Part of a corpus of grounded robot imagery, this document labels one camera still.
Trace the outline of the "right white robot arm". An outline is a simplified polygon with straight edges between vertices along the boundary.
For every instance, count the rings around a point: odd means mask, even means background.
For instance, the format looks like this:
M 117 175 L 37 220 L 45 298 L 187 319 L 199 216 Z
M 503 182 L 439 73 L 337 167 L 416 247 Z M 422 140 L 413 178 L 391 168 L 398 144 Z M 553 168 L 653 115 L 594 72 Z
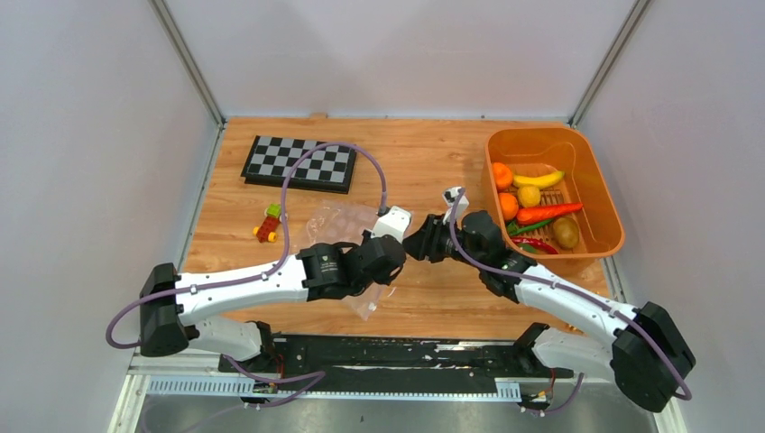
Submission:
M 408 255 L 439 263 L 451 258 L 474 266 L 494 295 L 545 311 L 581 330 L 565 337 L 534 325 L 515 352 L 519 371 L 538 376 L 549 367 L 578 370 L 614 382 L 639 407 L 661 412 L 673 398 L 692 398 L 686 378 L 696 358 L 666 309 L 607 299 L 559 277 L 510 248 L 485 211 L 467 214 L 462 225 L 428 215 L 403 241 Z

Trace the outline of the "clear zip top bag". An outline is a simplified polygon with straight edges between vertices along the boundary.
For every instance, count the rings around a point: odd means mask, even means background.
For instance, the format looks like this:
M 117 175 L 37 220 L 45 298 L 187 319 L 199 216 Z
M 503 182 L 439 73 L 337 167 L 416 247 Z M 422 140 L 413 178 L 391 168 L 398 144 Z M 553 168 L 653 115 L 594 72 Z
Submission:
M 363 231 L 371 229 L 376 220 L 376 209 L 373 207 L 322 200 L 309 218 L 304 235 L 308 245 L 337 242 L 360 244 L 363 240 Z M 382 301 L 389 298 L 395 291 L 395 286 L 373 282 L 363 294 L 345 297 L 342 303 L 361 320 L 366 321 L 381 307 Z

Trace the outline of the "yellow wrinkled round fruit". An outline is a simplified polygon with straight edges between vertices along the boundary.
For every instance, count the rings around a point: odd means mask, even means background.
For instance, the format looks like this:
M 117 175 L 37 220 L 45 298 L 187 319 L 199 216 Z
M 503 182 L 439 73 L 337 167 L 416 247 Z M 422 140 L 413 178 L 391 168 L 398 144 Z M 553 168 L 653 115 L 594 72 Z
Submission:
M 541 202 L 541 191 L 533 185 L 525 185 L 517 189 L 517 199 L 523 208 L 536 207 Z

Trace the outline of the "yellow toy banana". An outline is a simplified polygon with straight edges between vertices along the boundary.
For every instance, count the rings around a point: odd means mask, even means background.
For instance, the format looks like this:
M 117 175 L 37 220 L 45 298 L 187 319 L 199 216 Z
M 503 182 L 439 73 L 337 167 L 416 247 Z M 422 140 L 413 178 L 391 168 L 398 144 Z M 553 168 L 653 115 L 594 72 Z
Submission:
M 549 174 L 541 175 L 541 176 L 521 176 L 521 175 L 515 175 L 513 177 L 512 185 L 516 189 L 520 189 L 523 187 L 535 187 L 537 189 L 548 189 L 556 186 L 559 182 L 561 182 L 565 178 L 566 173 L 562 170 L 556 170 L 554 172 L 551 172 Z

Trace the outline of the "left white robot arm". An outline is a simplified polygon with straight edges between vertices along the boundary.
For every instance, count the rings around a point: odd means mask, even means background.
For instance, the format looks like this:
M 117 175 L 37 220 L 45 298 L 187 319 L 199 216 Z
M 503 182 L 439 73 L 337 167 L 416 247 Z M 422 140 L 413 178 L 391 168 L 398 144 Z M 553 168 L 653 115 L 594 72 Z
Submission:
M 276 361 L 270 329 L 262 322 L 224 318 L 232 310 L 286 302 L 344 299 L 374 284 L 388 285 L 407 254 L 391 235 L 361 244 L 319 243 L 286 258 L 212 273 L 178 273 L 172 263 L 156 265 L 140 298 L 140 348 L 147 357 L 175 355 L 187 348 L 228 355 L 256 373 Z

